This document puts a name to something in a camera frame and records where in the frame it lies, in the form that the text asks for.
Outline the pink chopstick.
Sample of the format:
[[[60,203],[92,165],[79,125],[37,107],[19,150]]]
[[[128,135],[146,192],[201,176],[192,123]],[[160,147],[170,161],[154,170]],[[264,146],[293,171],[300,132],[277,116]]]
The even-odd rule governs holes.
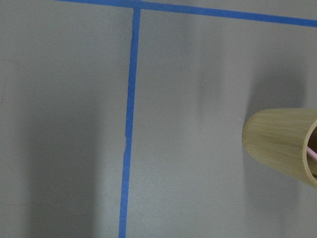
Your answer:
[[[317,162],[317,153],[311,149],[310,147],[307,147],[307,155],[315,162]]]

